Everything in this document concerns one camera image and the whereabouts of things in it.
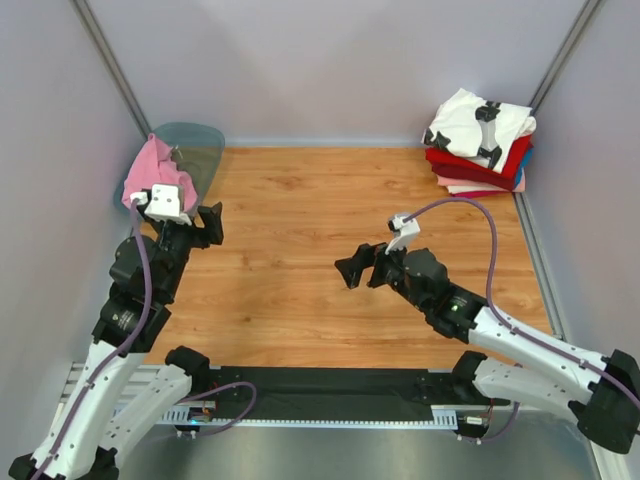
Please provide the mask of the pink t shirt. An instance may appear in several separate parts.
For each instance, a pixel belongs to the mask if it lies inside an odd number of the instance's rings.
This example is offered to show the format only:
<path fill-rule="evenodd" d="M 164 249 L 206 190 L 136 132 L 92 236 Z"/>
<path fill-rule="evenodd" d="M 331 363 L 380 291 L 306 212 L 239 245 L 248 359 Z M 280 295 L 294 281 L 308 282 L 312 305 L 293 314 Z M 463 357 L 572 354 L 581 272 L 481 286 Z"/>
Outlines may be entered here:
<path fill-rule="evenodd" d="M 192 224 L 189 211 L 196 205 L 198 195 L 192 179 L 187 172 L 178 169 L 172 160 L 173 148 L 151 133 L 135 157 L 127 177 L 124 180 L 122 204 L 130 209 L 129 196 L 138 191 L 150 190 L 154 184 L 172 184 L 183 188 L 184 210 Z"/>

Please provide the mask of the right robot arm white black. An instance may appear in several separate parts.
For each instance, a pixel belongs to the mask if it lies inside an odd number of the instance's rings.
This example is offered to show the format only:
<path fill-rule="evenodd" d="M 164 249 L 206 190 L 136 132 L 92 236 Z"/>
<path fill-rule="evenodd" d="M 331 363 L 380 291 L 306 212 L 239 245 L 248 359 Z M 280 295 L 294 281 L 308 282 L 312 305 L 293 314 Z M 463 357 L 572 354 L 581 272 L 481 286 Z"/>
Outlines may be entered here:
<path fill-rule="evenodd" d="M 390 287 L 438 334 L 521 364 L 511 371 L 481 358 L 475 368 L 456 372 L 450 390 L 458 401 L 470 404 L 483 395 L 527 403 L 574 422 L 604 449 L 630 452 L 639 434 L 639 365 L 633 356 L 579 348 L 507 316 L 452 282 L 428 249 L 389 251 L 384 243 L 365 243 L 334 265 L 348 288 L 358 287 L 371 269 L 368 287 Z"/>

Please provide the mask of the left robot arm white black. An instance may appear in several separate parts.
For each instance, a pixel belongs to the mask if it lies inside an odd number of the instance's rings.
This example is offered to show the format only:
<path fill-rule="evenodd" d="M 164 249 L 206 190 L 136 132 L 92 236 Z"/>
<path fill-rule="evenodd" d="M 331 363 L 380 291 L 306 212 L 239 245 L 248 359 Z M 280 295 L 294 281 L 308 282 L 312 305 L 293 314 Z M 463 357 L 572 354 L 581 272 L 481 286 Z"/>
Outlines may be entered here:
<path fill-rule="evenodd" d="M 179 346 L 121 410 L 115 408 L 171 313 L 192 249 L 219 245 L 223 206 L 200 206 L 203 224 L 152 220 L 156 239 L 135 233 L 117 248 L 109 297 L 85 366 L 41 445 L 16 458 L 13 479 L 115 479 L 125 459 L 173 404 L 199 401 L 212 384 L 206 356 Z"/>

